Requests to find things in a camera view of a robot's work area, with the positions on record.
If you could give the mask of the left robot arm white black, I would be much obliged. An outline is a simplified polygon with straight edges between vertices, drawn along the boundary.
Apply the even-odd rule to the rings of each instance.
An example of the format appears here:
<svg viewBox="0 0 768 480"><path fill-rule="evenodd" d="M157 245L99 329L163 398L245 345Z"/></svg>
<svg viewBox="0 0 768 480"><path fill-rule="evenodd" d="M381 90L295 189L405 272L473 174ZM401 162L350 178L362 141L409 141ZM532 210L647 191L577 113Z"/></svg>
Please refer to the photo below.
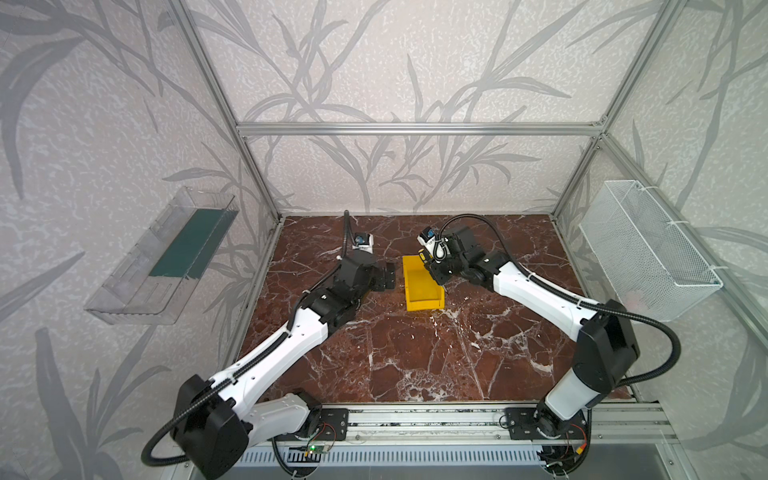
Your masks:
<svg viewBox="0 0 768 480"><path fill-rule="evenodd" d="M260 404L262 395L299 359L355 318L371 292L395 286L395 265L363 250L303 293L289 320L243 358L208 379L191 376L179 388L169 436L206 479L228 472L252 444L297 433L317 404L289 393Z"/></svg>

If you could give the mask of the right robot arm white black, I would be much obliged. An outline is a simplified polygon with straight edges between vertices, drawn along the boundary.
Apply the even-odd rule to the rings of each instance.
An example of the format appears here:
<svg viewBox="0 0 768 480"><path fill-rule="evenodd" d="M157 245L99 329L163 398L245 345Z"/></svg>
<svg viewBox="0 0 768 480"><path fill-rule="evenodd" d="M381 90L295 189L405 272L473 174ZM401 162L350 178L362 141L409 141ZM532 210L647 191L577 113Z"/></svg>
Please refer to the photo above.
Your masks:
<svg viewBox="0 0 768 480"><path fill-rule="evenodd" d="M572 365L537 404L532 427L550 439L619 387L640 351L625 309L574 295L526 269L504 251L485 252L467 227L444 237L430 227L418 236L419 256L440 285L454 276L510 298L576 342Z"/></svg>

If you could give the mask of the yellow plastic bin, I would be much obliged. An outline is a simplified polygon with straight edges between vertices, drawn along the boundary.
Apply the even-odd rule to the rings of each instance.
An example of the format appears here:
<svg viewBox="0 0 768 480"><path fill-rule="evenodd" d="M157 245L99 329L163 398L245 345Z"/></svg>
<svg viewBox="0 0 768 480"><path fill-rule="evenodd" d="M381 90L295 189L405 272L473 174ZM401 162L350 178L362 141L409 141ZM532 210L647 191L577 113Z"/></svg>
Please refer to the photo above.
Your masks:
<svg viewBox="0 0 768 480"><path fill-rule="evenodd" d="M445 290L432 278L418 255L402 257L406 310L409 312L445 308Z"/></svg>

